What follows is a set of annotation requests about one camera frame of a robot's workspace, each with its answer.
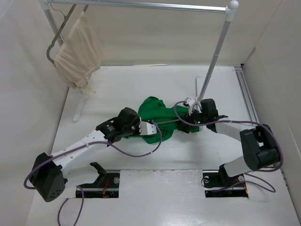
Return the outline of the green t shirt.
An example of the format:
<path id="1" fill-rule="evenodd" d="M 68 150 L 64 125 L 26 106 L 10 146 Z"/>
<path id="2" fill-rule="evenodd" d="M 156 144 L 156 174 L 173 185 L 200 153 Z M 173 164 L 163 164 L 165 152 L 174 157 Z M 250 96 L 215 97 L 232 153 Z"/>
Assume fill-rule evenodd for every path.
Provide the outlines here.
<path id="1" fill-rule="evenodd" d="M 187 108 L 183 106 L 177 106 L 176 111 L 179 116 L 184 116 L 187 113 Z M 164 104 L 163 100 L 160 100 L 156 97 L 148 97 L 144 100 L 144 102 L 140 105 L 138 109 L 138 116 L 141 117 L 143 121 L 154 121 L 155 123 L 166 122 L 178 119 L 173 107 L 167 108 Z M 166 124 L 158 124 L 161 133 L 162 133 L 162 141 L 166 141 L 170 139 L 175 130 L 180 130 L 181 121 L 170 122 Z M 191 127 L 188 133 L 197 133 L 200 132 L 200 127 Z M 130 138 L 142 138 L 147 144 L 155 144 L 160 141 L 159 133 L 155 135 L 147 135 L 147 136 L 128 136 L 126 139 Z"/>

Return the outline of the grey clothes hanger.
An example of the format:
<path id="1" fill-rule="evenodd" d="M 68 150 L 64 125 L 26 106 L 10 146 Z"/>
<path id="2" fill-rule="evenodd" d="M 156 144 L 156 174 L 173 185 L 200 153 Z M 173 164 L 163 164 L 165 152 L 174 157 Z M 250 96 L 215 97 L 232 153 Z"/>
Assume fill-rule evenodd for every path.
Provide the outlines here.
<path id="1" fill-rule="evenodd" d="M 163 121 L 163 122 L 156 122 L 157 125 L 162 125 L 162 124 L 169 124 L 169 123 L 174 123 L 174 122 L 178 122 L 179 119 L 176 120 L 170 120 L 170 121 Z"/>

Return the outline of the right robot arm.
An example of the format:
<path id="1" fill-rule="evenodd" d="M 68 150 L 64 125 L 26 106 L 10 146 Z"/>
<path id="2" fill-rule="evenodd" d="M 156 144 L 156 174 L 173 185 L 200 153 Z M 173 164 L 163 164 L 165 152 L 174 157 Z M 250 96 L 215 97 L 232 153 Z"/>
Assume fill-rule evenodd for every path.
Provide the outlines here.
<path id="1" fill-rule="evenodd" d="M 266 124 L 253 121 L 228 120 L 220 115 L 213 99 L 197 102 L 187 98 L 180 102 L 188 108 L 184 116 L 177 118 L 187 127 L 207 127 L 214 133 L 227 135 L 241 143 L 242 156 L 219 167 L 213 176 L 214 186 L 228 186 L 235 177 L 254 171 L 268 172 L 270 165 L 279 170 L 284 157 L 279 142 Z"/>

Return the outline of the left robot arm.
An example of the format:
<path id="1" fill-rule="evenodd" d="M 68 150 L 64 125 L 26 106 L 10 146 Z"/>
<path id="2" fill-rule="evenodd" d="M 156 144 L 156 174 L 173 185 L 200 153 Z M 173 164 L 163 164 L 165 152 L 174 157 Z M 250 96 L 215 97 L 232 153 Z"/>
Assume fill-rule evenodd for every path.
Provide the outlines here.
<path id="1" fill-rule="evenodd" d="M 126 107 L 118 116 L 97 125 L 77 143 L 52 155 L 38 155 L 28 181 L 46 202 L 58 198 L 69 186 L 101 186 L 106 171 L 99 163 L 89 162 L 89 156 L 124 137 L 139 135 L 142 124 L 137 112 Z"/>

